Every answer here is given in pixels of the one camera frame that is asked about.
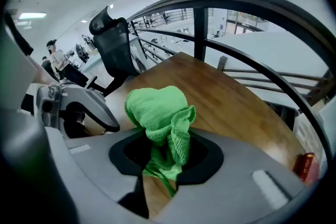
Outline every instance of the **wooden table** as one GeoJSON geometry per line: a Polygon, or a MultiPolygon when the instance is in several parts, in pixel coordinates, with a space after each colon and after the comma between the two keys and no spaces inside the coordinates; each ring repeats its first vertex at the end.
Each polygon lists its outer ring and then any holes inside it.
{"type": "Polygon", "coordinates": [[[264,101],[228,75],[182,52],[106,97],[120,130],[134,127],[124,111],[124,102],[131,90],[160,89],[169,85],[178,87],[188,104],[196,107],[192,127],[255,145],[290,170],[297,155],[304,153],[296,136],[264,101]]]}

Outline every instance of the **green cloth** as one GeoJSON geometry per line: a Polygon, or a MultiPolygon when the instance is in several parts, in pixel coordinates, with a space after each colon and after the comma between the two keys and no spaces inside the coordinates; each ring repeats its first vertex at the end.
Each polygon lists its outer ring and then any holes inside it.
{"type": "Polygon", "coordinates": [[[188,106],[183,92],[168,86],[157,90],[143,88],[131,91],[125,111],[136,127],[144,127],[152,141],[151,159],[143,174],[160,178],[173,196],[175,190],[168,178],[176,180],[190,151],[189,125],[196,117],[195,107],[188,106]]]}

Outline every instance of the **rectangular ceiling light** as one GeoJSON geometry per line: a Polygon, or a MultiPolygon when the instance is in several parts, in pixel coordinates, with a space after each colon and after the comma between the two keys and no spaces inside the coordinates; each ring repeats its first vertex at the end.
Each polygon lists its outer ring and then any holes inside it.
{"type": "Polygon", "coordinates": [[[46,13],[21,13],[19,20],[22,19],[34,19],[34,18],[44,18],[46,17],[46,13]]]}

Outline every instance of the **office chair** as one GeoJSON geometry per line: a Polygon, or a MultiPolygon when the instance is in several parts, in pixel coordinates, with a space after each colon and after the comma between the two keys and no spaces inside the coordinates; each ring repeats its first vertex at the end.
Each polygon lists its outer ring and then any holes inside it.
{"type": "Polygon", "coordinates": [[[89,26],[106,71],[114,77],[104,96],[119,88],[126,80],[139,75],[132,62],[127,22],[124,18],[112,19],[107,8],[93,18],[89,26]]]}

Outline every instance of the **white shirt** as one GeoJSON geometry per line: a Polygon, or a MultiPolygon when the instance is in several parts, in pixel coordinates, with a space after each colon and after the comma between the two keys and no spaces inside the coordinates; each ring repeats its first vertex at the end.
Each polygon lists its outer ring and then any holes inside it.
{"type": "Polygon", "coordinates": [[[68,64],[69,60],[65,58],[63,51],[56,50],[50,55],[50,62],[59,70],[63,70],[68,64]]]}

